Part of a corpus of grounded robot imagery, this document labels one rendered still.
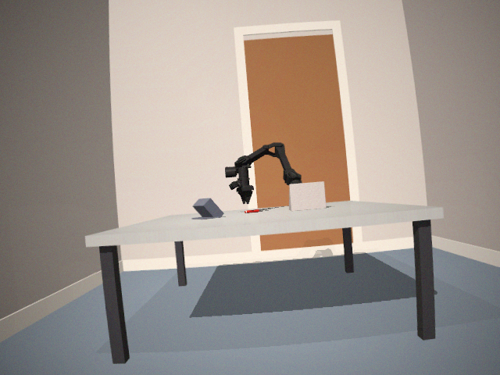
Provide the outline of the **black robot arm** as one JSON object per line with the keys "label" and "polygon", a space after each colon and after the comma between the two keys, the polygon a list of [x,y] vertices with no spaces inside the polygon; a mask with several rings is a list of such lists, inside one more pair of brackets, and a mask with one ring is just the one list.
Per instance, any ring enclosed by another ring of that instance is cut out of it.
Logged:
{"label": "black robot arm", "polygon": [[[269,151],[269,148],[272,147],[275,147],[275,152]],[[296,171],[291,168],[291,165],[285,154],[284,144],[281,142],[273,142],[269,145],[264,145],[252,154],[243,155],[242,157],[238,158],[234,163],[234,166],[225,167],[226,177],[236,177],[236,175],[238,175],[239,177],[248,176],[248,168],[252,168],[251,164],[264,155],[271,155],[272,157],[277,157],[278,159],[280,159],[281,165],[284,169],[284,181],[287,185],[290,186],[290,184],[302,183],[302,175],[296,173]],[[234,190],[237,187],[241,187],[241,181],[238,178],[237,181],[231,182],[229,186],[231,190]]]}

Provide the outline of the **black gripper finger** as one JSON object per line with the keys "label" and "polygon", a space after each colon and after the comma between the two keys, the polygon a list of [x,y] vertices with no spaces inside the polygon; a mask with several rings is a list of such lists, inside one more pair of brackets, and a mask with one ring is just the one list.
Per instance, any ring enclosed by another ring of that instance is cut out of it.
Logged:
{"label": "black gripper finger", "polygon": [[249,204],[253,191],[243,191],[242,193],[245,195],[246,203]]}
{"label": "black gripper finger", "polygon": [[241,196],[241,200],[242,200],[243,204],[245,204],[245,202],[246,202],[245,195],[242,192],[238,192],[238,194]]}

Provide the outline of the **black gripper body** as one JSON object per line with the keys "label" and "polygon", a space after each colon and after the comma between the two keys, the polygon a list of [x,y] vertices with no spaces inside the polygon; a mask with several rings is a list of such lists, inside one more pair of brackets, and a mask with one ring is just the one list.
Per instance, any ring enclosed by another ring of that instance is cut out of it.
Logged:
{"label": "black gripper body", "polygon": [[237,192],[243,192],[243,191],[253,191],[254,187],[252,185],[249,185],[249,176],[243,176],[239,177],[239,180],[241,181],[241,187],[237,187]]}

